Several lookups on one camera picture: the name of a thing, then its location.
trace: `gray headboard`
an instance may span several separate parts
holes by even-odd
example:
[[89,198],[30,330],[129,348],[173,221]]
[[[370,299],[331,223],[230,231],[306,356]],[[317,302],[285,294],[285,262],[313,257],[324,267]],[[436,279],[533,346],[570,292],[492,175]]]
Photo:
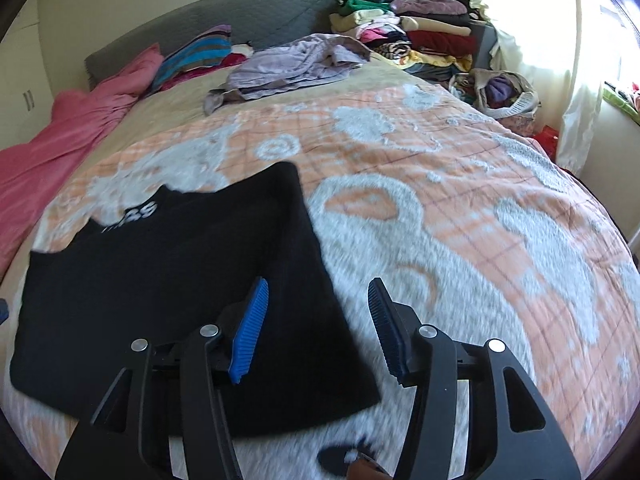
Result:
[[91,88],[121,70],[148,46],[164,55],[215,25],[231,25],[234,44],[256,50],[329,32],[329,14],[339,0],[200,0],[172,10],[112,41],[84,60]]

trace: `mattress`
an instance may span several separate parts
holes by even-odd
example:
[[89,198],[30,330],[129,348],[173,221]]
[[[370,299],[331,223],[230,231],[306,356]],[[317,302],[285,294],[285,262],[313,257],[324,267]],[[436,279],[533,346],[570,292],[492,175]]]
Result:
[[[137,104],[49,205],[0,286],[10,320],[2,409],[53,476],[75,421],[15,390],[13,351],[28,251],[64,248],[91,216],[113,223],[161,185],[215,190],[278,160],[299,169],[314,229],[382,402],[346,420],[234,443],[246,478],[330,478],[317,453],[366,440],[393,471],[413,392],[388,374],[366,305],[381,276],[395,301],[452,338],[503,339],[554,412],[583,476],[640,400],[640,278],[604,208],[523,139],[380,60],[347,80],[202,114],[227,70]],[[462,471],[466,385],[450,474]],[[178,440],[174,474],[184,478]]]

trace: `curtain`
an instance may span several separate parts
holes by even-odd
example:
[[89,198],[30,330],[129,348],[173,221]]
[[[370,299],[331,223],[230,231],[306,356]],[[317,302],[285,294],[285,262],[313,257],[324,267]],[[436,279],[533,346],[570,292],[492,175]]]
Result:
[[556,163],[580,175],[602,101],[601,0],[472,0],[498,32],[492,68],[522,74],[540,96],[536,127],[560,131]]

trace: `black t-shirt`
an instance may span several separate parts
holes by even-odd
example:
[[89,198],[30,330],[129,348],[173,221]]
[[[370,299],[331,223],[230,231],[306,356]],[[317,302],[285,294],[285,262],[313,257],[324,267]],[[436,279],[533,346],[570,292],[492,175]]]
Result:
[[308,428],[378,402],[287,162],[214,193],[163,186],[117,224],[89,220],[63,251],[32,252],[12,382],[80,417],[134,339],[184,339],[256,276],[270,301],[251,369],[225,391],[232,435]]

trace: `fleece blanket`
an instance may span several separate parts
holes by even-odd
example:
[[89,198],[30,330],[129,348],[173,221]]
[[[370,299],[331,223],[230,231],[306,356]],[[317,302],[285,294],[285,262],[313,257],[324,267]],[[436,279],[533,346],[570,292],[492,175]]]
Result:
[[[215,190],[278,160],[297,165],[322,257],[382,402],[312,430],[236,440],[244,476],[335,478],[318,453],[359,444],[394,470],[414,393],[386,368],[367,308],[375,276],[452,338],[503,339],[587,476],[640,400],[640,278],[597,200],[535,140],[437,86],[224,110],[137,142],[73,179],[46,209],[34,248],[59,251],[91,216],[115,223],[162,184]],[[13,334],[20,294],[18,287],[8,298]],[[12,427],[53,475],[75,421],[16,391],[8,372],[3,386]],[[464,463],[467,403],[461,383],[452,476]],[[184,478],[178,440],[172,463]]]
[[0,152],[0,282],[20,244],[84,158],[120,124],[162,63],[142,52],[91,93],[57,95],[51,122],[34,139]]

